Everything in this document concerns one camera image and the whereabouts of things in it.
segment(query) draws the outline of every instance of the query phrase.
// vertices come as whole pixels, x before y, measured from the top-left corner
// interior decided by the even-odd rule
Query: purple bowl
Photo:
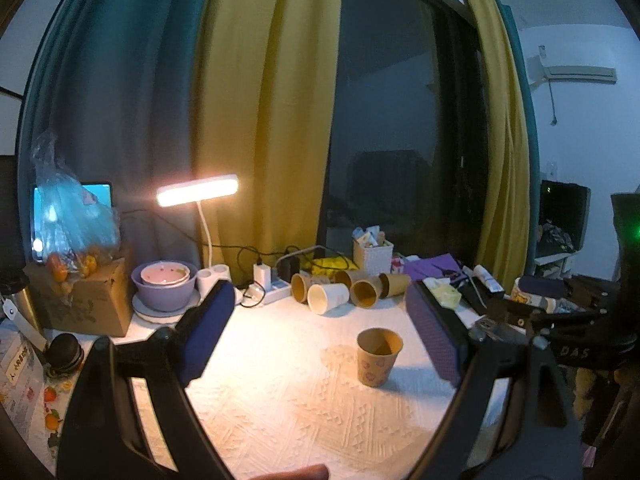
[[[174,312],[180,310],[189,303],[196,285],[196,272],[198,268],[187,262],[180,262],[189,267],[190,277],[186,282],[177,285],[147,285],[142,281],[140,273],[149,265],[149,262],[133,269],[131,279],[138,288],[140,301],[153,310],[160,312]]]

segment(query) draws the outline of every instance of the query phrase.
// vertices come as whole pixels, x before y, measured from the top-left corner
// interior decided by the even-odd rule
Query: bag of oranges
[[[69,300],[74,280],[110,263],[120,248],[118,216],[98,202],[55,153],[56,136],[41,134],[31,150],[40,191],[42,256]]]

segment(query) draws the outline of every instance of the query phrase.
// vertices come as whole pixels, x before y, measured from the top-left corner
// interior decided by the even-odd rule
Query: bowl
[[[188,267],[189,279],[175,285],[149,285],[142,280],[141,273],[149,263],[142,264],[133,269],[131,279],[138,288],[138,297],[146,306],[159,312],[174,312],[180,310],[189,303],[191,293],[196,285],[196,273],[198,268],[187,262],[180,262]]]
[[[160,261],[146,266],[140,272],[140,278],[147,285],[177,285],[189,278],[189,267],[180,262]]]

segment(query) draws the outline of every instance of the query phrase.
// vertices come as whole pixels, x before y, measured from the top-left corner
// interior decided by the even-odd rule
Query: white basket
[[[353,241],[353,261],[370,276],[377,276],[383,272],[391,272],[391,258],[394,255],[394,245],[385,240],[380,247],[362,247]]]

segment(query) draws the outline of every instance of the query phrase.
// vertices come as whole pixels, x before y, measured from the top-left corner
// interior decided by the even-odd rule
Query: white bowl
[[[140,278],[147,285],[177,285],[191,276],[189,267],[178,262],[155,262],[140,272]]]

